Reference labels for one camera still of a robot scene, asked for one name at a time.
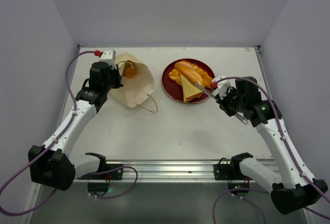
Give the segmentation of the metal tongs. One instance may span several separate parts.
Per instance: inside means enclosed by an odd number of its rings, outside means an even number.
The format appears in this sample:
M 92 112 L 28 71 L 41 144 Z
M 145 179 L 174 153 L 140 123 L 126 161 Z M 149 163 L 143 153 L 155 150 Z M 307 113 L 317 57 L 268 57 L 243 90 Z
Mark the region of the metal tongs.
M 206 88 L 202 87 L 198 82 L 195 82 L 194 85 L 195 85 L 195 87 L 197 87 L 199 90 L 201 90 L 203 93 L 207 94 L 209 97 L 211 97 L 215 101 L 220 99 L 220 98 L 216 97 L 215 95 L 213 95 Z M 249 121 L 245 117 L 243 117 L 241 114 L 236 113 L 234 115 L 234 117 L 236 117 L 240 122 L 242 122 L 245 125 L 247 125 L 249 123 Z

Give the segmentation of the small round fake bun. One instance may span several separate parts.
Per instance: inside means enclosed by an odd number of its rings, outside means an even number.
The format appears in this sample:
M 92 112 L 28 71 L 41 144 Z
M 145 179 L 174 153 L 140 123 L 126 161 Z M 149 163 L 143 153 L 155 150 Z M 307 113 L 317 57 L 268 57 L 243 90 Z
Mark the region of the small round fake bun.
M 132 79 L 136 76 L 136 71 L 134 68 L 132 67 L 127 67 L 124 70 L 124 74 L 123 74 L 126 78 Z

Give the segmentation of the beige paper bag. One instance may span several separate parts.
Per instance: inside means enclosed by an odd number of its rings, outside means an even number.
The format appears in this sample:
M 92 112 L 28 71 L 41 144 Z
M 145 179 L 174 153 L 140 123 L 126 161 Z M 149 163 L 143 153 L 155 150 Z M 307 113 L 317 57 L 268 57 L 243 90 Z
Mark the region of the beige paper bag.
M 157 113 L 158 104 L 152 97 L 155 89 L 154 77 L 147 65 L 129 53 L 117 55 L 115 62 L 122 77 L 123 87 L 111 90 L 109 95 L 129 108 L 140 107 L 148 112 Z M 135 69 L 136 76 L 134 78 L 129 79 L 123 75 L 127 67 Z M 143 106 L 143 103 L 148 99 L 154 102 L 155 110 Z

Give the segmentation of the fake sandwich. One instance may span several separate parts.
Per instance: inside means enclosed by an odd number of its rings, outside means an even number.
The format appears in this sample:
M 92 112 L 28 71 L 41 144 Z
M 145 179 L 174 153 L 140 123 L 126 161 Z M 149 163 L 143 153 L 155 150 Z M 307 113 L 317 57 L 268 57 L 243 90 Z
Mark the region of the fake sandwich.
M 191 84 L 183 75 L 180 76 L 184 103 L 200 102 L 203 91 Z

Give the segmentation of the fake hot dog bun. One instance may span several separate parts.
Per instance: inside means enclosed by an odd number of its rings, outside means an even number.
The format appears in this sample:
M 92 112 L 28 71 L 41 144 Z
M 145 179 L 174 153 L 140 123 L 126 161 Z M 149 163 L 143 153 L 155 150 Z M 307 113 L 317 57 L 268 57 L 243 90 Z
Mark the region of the fake hot dog bun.
M 191 66 L 191 63 L 187 61 L 180 61 L 175 63 L 175 69 L 179 71 L 191 84 L 194 85 L 198 82 L 201 86 L 208 88 L 210 85 L 205 85 L 202 76 Z

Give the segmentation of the braided fake bread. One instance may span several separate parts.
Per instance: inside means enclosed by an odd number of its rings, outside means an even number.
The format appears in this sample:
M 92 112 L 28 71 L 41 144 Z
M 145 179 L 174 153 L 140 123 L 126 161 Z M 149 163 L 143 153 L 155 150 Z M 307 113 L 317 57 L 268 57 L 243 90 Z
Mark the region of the braided fake bread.
M 202 76 L 205 85 L 211 84 L 212 78 L 208 75 L 208 73 L 205 70 L 203 70 L 202 68 L 198 67 L 195 64 L 191 64 L 191 66 Z
M 177 84 L 182 84 L 181 76 L 177 69 L 173 69 L 172 71 L 170 71 L 168 76 L 172 81 L 175 81 Z

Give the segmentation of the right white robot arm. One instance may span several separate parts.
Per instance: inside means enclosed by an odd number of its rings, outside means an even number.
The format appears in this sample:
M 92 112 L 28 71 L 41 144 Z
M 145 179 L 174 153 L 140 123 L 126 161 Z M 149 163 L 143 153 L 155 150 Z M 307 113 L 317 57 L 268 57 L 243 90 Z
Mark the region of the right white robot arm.
M 299 156 L 286 130 L 282 114 L 267 92 L 253 77 L 217 76 L 211 85 L 220 109 L 228 116 L 242 113 L 266 143 L 279 174 L 260 164 L 251 154 L 241 153 L 231 158 L 232 177 L 254 180 L 271 195 L 276 209 L 283 215 L 306 208 L 325 197 L 328 186 L 317 180 Z

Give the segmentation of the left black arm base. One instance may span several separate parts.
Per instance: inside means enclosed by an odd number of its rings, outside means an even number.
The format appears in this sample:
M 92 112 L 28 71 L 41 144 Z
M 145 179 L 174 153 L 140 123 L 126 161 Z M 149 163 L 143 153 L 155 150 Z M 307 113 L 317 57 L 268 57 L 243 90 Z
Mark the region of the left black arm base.
M 116 169 L 119 168 L 120 166 L 123 166 L 123 164 L 119 164 L 119 165 L 107 164 L 106 157 L 97 153 L 88 152 L 86 153 L 86 155 L 94 156 L 100 159 L 100 165 L 98 167 L 98 170 L 96 171 L 97 173 L 108 171 L 111 169 Z M 110 188 L 111 178 L 112 175 L 110 173 L 87 176 L 87 179 L 105 180 L 104 183 L 88 183 L 87 184 L 88 193 L 92 194 L 93 196 L 104 196 Z

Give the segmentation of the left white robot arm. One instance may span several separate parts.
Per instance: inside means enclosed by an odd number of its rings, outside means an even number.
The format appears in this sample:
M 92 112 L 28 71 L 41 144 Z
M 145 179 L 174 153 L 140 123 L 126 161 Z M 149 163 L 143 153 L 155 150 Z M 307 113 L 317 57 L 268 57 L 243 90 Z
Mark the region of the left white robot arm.
M 28 152 L 30 176 L 33 182 L 62 191 L 73 180 L 91 174 L 96 179 L 105 177 L 105 157 L 88 152 L 82 158 L 70 157 L 86 125 L 107 101 L 111 89 L 122 87 L 121 75 L 114 60 L 100 60 L 92 64 L 90 77 L 77 93 L 74 106 L 43 145 L 33 145 Z

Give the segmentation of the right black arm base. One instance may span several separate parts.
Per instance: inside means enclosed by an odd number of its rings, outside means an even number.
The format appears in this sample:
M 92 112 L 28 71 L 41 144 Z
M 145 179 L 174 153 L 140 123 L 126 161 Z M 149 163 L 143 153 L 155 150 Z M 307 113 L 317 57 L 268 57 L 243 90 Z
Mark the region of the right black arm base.
M 239 163 L 249 158 L 253 156 L 247 152 L 233 156 L 231 159 L 222 157 L 213 165 L 214 179 L 226 181 L 231 194 L 246 196 L 250 192 L 250 178 L 242 174 Z

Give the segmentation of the red round tray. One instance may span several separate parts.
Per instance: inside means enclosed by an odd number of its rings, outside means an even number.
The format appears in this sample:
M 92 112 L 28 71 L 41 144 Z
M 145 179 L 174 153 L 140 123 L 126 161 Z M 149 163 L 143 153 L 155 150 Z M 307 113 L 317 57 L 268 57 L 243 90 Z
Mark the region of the red round tray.
M 174 100 L 185 103 L 184 102 L 184 95 L 183 95 L 183 90 L 182 87 L 176 83 L 175 81 L 171 80 L 169 77 L 169 73 L 175 69 L 174 64 L 179 61 L 187 61 L 191 64 L 194 64 L 201 69 L 203 69 L 212 79 L 215 77 L 214 72 L 212 69 L 204 62 L 199 61 L 197 59 L 190 59 L 190 58 L 185 58 L 185 59 L 178 59 L 173 62 L 171 62 L 168 66 L 165 67 L 163 73 L 162 73 L 162 86 L 165 92 Z

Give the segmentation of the aluminium rail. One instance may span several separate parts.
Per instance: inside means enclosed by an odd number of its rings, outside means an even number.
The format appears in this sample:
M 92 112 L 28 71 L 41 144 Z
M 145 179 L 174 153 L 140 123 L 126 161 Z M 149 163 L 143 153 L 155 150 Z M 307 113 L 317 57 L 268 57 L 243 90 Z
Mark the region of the aluminium rail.
M 138 183 L 214 183 L 253 182 L 246 176 L 233 176 L 227 172 L 229 160 L 124 160 L 106 162 L 107 170 L 124 166 L 110 174 L 111 182 L 134 182 L 138 172 Z

